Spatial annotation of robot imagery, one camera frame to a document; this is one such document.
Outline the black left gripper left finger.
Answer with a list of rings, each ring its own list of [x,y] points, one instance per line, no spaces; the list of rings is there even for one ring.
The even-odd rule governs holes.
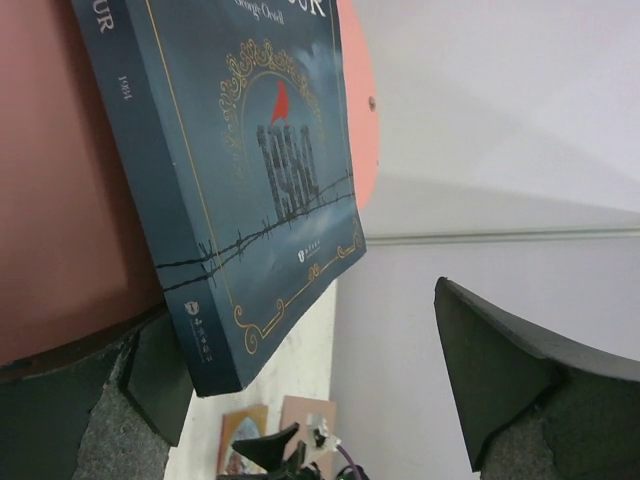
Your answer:
[[[4,479],[161,479],[193,386],[165,305],[1,368]]]

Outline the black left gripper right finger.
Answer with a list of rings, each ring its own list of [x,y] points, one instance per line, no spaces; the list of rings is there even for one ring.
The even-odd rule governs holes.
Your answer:
[[[446,277],[434,309],[481,478],[638,478],[638,361],[538,326]]]

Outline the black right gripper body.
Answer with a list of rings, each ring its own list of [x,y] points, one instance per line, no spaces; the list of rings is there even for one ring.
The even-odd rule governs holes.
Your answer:
[[[299,440],[293,453],[284,458],[287,444],[299,431],[297,422],[278,433],[246,440],[238,440],[232,444],[236,453],[246,457],[251,462],[264,470],[258,474],[233,474],[233,479],[249,480],[303,480],[319,479],[320,470],[315,462],[310,466],[304,466],[306,444]]]

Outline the Nineteen Eighty-Four blue book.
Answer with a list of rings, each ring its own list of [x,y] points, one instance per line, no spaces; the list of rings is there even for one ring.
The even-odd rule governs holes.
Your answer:
[[[241,391],[366,251],[338,5],[73,8],[194,389]]]

